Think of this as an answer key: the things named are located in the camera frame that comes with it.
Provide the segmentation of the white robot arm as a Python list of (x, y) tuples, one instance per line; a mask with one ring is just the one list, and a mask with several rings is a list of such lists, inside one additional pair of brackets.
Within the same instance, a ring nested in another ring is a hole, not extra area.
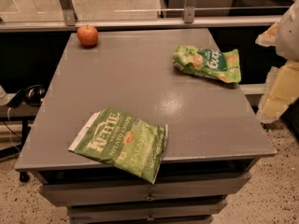
[(261, 123), (272, 123), (299, 98), (299, 1), (258, 35), (255, 43), (273, 46), (276, 54), (287, 60), (280, 68), (271, 67), (258, 105), (257, 119)]

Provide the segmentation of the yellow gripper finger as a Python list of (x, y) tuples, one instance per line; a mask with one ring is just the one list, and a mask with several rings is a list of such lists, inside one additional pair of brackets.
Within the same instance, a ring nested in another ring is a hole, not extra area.
[(278, 33), (278, 25), (278, 21), (272, 24), (266, 31), (258, 35), (258, 37), (255, 40), (255, 43), (263, 47), (275, 46)]
[(272, 66), (266, 77), (256, 118), (261, 123), (272, 123), (298, 98), (299, 62), (287, 61), (280, 68)]

